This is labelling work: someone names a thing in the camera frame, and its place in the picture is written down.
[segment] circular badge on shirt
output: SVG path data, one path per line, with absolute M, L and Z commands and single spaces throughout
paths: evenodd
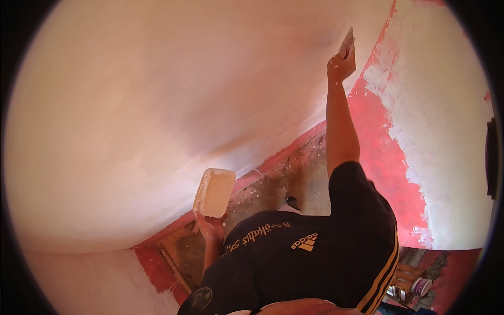
M 210 288 L 201 288 L 194 292 L 193 308 L 202 310 L 212 300 L 212 290 Z

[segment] man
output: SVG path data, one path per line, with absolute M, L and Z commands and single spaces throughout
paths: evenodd
M 342 85 L 354 71 L 353 45 L 328 63 L 331 215 L 263 211 L 241 221 L 224 241 L 226 216 L 196 212 L 206 241 L 204 274 L 179 314 L 374 313 L 396 269 L 399 244 L 390 205 L 359 165 Z

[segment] black t-shirt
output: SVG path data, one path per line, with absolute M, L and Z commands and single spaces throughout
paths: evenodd
M 178 314 L 229 314 L 301 298 L 373 313 L 399 255 L 389 203 L 356 162 L 329 180 L 331 215 L 263 211 L 241 221 Z

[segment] adidas logo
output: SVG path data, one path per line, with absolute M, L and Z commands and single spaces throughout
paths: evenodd
M 302 237 L 294 242 L 294 244 L 292 244 L 290 248 L 296 249 L 296 247 L 299 247 L 304 250 L 311 251 L 313 249 L 313 244 L 315 244 L 315 240 L 317 239 L 317 235 L 317 233 L 313 233 Z

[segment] hand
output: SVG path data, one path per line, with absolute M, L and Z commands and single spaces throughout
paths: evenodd
M 211 218 L 204 217 L 199 211 L 194 211 L 196 223 L 200 228 L 205 242 L 224 242 L 224 227 L 222 226 L 222 222 L 224 222 L 228 215 L 229 213 L 226 212 L 222 218 Z
M 355 71 L 355 49 L 334 55 L 327 63 L 327 78 L 330 84 L 341 85 Z

